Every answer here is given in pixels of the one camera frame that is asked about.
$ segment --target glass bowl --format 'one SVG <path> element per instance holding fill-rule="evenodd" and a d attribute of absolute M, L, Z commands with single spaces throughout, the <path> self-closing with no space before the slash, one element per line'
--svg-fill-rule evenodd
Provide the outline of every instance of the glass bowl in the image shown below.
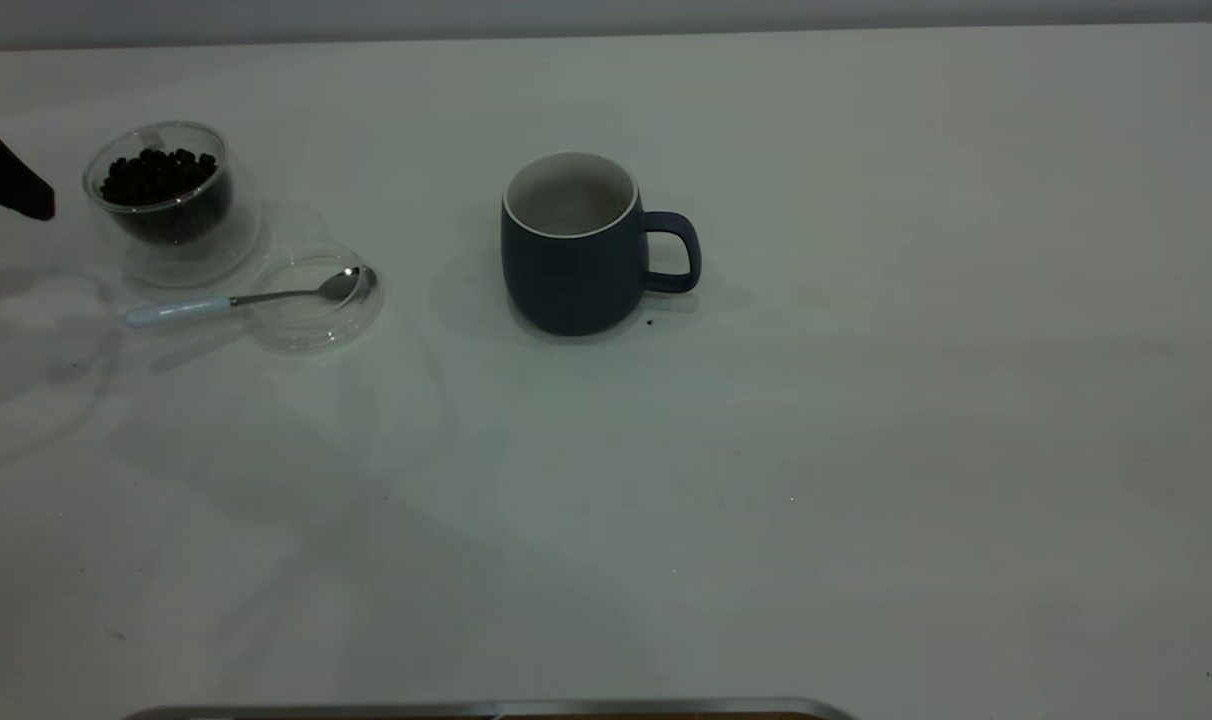
<path fill-rule="evenodd" d="M 242 322 L 256 341 L 279 350 L 315 350 L 353 341 L 379 314 L 383 287 L 373 268 L 337 242 L 282 242 L 264 261 L 248 295 L 311 290 L 347 268 L 362 273 L 344 301 L 305 296 L 261 302 L 241 310 Z"/>
<path fill-rule="evenodd" d="M 143 150 L 212 155 L 216 172 L 193 190 L 153 205 L 118 205 L 102 187 L 113 161 Z M 114 263 L 135 281 L 195 287 L 216 281 L 246 259 L 259 234 L 255 184 L 216 128 L 201 122 L 158 122 L 109 142 L 95 154 L 81 184 Z"/>

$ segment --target glass jar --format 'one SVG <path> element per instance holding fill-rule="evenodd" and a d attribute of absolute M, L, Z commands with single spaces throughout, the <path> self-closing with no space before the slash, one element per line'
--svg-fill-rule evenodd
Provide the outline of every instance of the glass jar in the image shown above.
<path fill-rule="evenodd" d="M 143 150 L 210 155 L 216 170 L 202 184 L 153 205 L 105 200 L 103 185 L 114 161 L 138 158 Z M 217 281 L 246 259 L 259 235 L 255 184 L 225 138 L 201 122 L 158 122 L 118 137 L 95 154 L 81 184 L 113 261 L 135 281 L 159 287 Z"/>

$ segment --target coffee bean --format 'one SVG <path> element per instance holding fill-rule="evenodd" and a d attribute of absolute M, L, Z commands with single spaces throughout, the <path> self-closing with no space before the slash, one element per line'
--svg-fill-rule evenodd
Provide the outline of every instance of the coffee bean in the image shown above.
<path fill-rule="evenodd" d="M 196 190 L 217 170 L 215 155 L 205 152 L 199 160 L 190 150 L 161 152 L 149 147 L 136 158 L 113 160 L 99 185 L 99 195 L 108 202 L 131 208 L 175 201 Z M 114 213 L 113 219 L 145 242 L 182 245 L 213 229 L 230 206 L 231 182 L 223 176 L 202 195 L 187 199 L 182 205 L 149 213 Z"/>

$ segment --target mug rim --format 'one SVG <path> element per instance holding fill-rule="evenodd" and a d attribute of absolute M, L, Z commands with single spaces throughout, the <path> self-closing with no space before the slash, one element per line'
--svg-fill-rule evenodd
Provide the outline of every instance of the mug rim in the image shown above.
<path fill-rule="evenodd" d="M 629 199 L 628 206 L 624 210 L 622 210 L 621 213 L 617 215 L 614 219 L 612 219 L 610 223 L 602 224 L 599 228 L 593 228 L 590 232 L 583 232 L 576 234 L 555 234 L 549 232 L 537 232 L 537 229 L 530 227 L 528 224 L 522 223 L 522 219 L 518 218 L 518 215 L 514 213 L 511 206 L 509 205 L 509 192 L 513 192 L 513 183 L 516 182 L 518 177 L 521 173 L 524 173 L 525 170 L 532 167 L 532 165 L 537 162 L 551 160 L 553 158 L 565 158 L 565 156 L 579 156 L 579 158 L 591 158 L 594 160 L 601 160 L 608 165 L 614 165 L 614 168 L 618 168 L 622 173 L 624 173 L 624 177 L 628 178 L 629 184 L 633 185 L 633 196 Z M 605 155 L 598 155 L 596 152 L 561 150 L 561 152 L 553 152 L 551 155 L 543 155 L 534 160 L 530 160 L 527 164 L 522 165 L 522 168 L 520 168 L 516 173 L 513 175 L 513 177 L 509 179 L 509 184 L 505 184 L 504 187 L 504 215 L 507 215 L 507 217 L 509 217 L 509 219 L 511 219 L 514 223 L 522 227 L 525 232 L 537 234 L 537 236 L 539 238 L 550 238 L 551 240 L 581 240 L 581 238 L 591 238 L 594 236 L 594 234 L 599 234 L 601 232 L 608 232 L 610 228 L 618 225 L 621 222 L 623 222 L 625 217 L 628 217 L 629 213 L 631 213 L 634 208 L 638 207 L 639 196 L 641 196 L 641 192 L 638 189 L 638 178 L 633 177 L 633 173 L 628 172 L 628 168 L 625 168 L 624 165 L 621 165 L 616 162 L 616 160 L 611 160 Z"/>

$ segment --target wall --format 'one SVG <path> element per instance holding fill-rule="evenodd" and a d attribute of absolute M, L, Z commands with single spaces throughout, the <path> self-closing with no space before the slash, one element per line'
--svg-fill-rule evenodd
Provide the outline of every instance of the wall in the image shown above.
<path fill-rule="evenodd" d="M 0 0 L 0 48 L 1211 17 L 1212 0 Z"/>

